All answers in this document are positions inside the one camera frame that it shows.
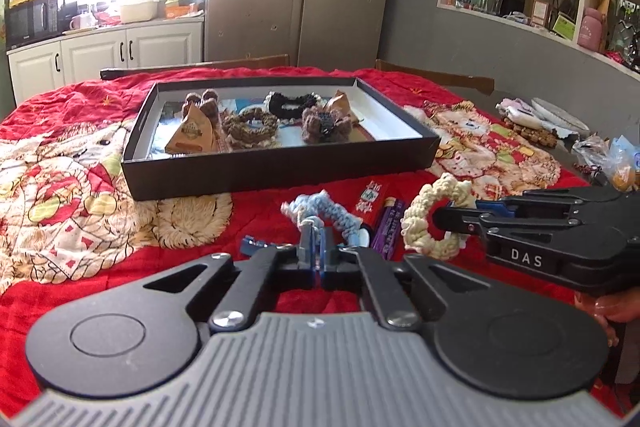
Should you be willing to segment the person's right hand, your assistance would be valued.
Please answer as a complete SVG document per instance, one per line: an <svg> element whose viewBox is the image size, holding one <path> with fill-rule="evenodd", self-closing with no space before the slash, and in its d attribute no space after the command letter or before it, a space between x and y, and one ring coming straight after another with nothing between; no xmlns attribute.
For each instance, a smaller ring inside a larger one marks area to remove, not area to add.
<svg viewBox="0 0 640 427"><path fill-rule="evenodd" d="M615 347L620 341L611 323L629 323L637 320L640 315L638 287L598 298L575 291L574 303L577 309L592 315L604 328L610 347Z"/></svg>

